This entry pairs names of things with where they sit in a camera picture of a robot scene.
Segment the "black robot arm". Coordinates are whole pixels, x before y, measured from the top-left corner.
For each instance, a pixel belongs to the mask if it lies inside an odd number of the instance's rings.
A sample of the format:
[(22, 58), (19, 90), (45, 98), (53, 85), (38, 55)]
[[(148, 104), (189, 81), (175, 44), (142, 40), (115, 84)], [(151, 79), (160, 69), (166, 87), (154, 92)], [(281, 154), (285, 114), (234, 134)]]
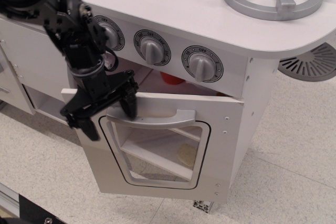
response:
[(134, 71), (118, 73), (116, 66), (105, 66), (108, 36), (89, 5), (82, 0), (1, 0), (1, 14), (43, 26), (65, 57), (77, 92), (60, 114), (71, 128), (81, 129), (92, 141), (99, 140), (91, 118), (117, 102), (129, 118), (136, 117), (139, 86)]

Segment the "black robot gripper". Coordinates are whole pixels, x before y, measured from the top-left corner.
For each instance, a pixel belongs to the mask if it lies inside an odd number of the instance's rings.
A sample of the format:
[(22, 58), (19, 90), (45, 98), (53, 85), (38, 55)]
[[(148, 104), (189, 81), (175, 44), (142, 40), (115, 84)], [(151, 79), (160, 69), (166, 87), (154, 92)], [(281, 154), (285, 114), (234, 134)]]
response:
[(108, 75), (104, 71), (87, 78), (80, 78), (74, 97), (60, 110), (70, 127), (81, 129), (91, 140), (98, 141), (99, 135), (90, 118), (110, 105), (120, 102), (125, 114), (137, 116), (139, 88), (134, 80), (134, 71), (126, 70)]

